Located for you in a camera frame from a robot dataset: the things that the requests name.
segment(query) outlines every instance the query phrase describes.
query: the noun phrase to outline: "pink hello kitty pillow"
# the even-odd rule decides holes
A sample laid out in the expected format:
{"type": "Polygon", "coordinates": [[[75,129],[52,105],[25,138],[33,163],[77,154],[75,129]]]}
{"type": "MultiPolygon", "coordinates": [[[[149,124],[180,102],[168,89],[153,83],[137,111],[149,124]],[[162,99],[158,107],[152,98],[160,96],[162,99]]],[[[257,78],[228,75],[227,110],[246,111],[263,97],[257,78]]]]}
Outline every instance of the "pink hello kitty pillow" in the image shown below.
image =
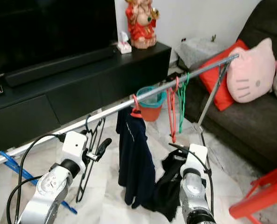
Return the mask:
{"type": "Polygon", "coordinates": [[[229,66],[228,90],[239,103],[250,102],[267,93],[273,84],[275,58],[270,38],[262,40],[250,50],[234,49],[229,55],[239,53],[229,66]]]}

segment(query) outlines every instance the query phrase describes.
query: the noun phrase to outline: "black soundbar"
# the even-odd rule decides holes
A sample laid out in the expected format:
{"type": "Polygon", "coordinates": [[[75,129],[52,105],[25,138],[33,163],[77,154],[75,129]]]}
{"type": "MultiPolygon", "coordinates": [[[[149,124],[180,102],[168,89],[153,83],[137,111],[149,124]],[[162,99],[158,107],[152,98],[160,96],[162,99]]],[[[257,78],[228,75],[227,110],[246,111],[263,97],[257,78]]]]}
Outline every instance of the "black soundbar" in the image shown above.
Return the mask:
{"type": "Polygon", "coordinates": [[[14,87],[61,71],[106,59],[113,56],[113,54],[114,48],[110,46],[89,53],[68,56],[9,72],[5,74],[5,79],[9,86],[14,87]]]}

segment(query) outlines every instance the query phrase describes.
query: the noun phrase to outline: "statue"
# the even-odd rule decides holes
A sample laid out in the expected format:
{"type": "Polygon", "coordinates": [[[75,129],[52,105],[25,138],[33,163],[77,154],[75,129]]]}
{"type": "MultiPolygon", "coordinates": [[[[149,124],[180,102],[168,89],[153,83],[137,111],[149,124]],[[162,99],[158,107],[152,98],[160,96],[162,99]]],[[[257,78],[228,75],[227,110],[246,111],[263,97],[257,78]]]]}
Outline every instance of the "statue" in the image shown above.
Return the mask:
{"type": "Polygon", "coordinates": [[[157,9],[152,8],[152,0],[126,0],[128,8],[128,30],[131,34],[131,45],[138,49],[147,49],[156,44],[153,28],[159,17],[157,9]]]}

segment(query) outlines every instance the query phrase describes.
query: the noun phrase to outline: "gray sofa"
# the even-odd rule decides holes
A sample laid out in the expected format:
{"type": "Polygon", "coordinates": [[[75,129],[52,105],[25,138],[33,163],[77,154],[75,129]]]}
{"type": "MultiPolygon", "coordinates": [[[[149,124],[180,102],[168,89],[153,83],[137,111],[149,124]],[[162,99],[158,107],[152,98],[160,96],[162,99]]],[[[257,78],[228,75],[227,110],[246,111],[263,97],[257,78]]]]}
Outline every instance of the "gray sofa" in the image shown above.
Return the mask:
{"type": "MultiPolygon", "coordinates": [[[[238,38],[252,48],[266,37],[272,39],[277,59],[277,0],[261,1],[238,38]]],[[[186,98],[189,100],[185,116],[194,122],[208,98],[208,92],[198,77],[190,81],[186,98]]],[[[234,103],[222,112],[212,104],[203,126],[262,171],[277,167],[277,98],[274,93],[246,104],[234,103]]]]}

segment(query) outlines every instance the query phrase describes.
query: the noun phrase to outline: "marble floor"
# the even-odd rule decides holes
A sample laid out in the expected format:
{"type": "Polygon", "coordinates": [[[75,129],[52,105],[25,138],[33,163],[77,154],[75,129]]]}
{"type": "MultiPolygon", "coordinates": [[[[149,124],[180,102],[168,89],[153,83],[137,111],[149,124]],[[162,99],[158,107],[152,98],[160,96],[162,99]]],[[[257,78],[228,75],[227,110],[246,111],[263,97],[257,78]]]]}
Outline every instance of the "marble floor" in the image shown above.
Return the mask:
{"type": "MultiPolygon", "coordinates": [[[[66,201],[74,207],[78,214],[74,215],[60,206],[55,224],[153,224],[169,223],[167,219],[157,212],[150,212],[141,206],[133,210],[124,203],[125,190],[118,185],[118,140],[115,133],[117,114],[106,119],[102,139],[112,138],[112,143],[100,162],[95,163],[88,182],[84,198],[81,202],[75,202],[75,195],[79,184],[78,175],[69,190],[66,201]]],[[[146,123],[148,146],[152,153],[156,168],[156,179],[162,174],[161,160],[164,159],[173,147],[169,137],[169,123],[167,106],[164,105],[159,119],[156,122],[146,123]]],[[[214,184],[215,219],[218,224],[248,224],[247,219],[234,220],[229,214],[230,205],[238,202],[249,190],[249,183],[259,177],[261,173],[237,155],[228,146],[224,145],[217,136],[205,131],[205,141],[208,146],[208,156],[211,161],[214,184]]],[[[177,143],[189,145],[199,143],[199,137],[192,124],[185,120],[183,132],[177,134],[177,143]]],[[[30,152],[24,168],[34,176],[47,172],[49,167],[60,158],[62,144],[51,140],[41,144],[37,150],[30,152]]],[[[5,165],[0,165],[0,224],[6,224],[5,207],[7,198],[12,188],[17,184],[17,174],[5,165]]],[[[21,211],[34,193],[35,188],[30,184],[22,187],[21,211]]],[[[210,198],[210,190],[207,187],[207,197],[210,198]]],[[[16,195],[11,203],[11,216],[14,218],[16,195]]],[[[262,223],[277,224],[277,205],[255,214],[262,223]]],[[[178,208],[177,216],[173,224],[184,224],[181,208],[178,208]]]]}

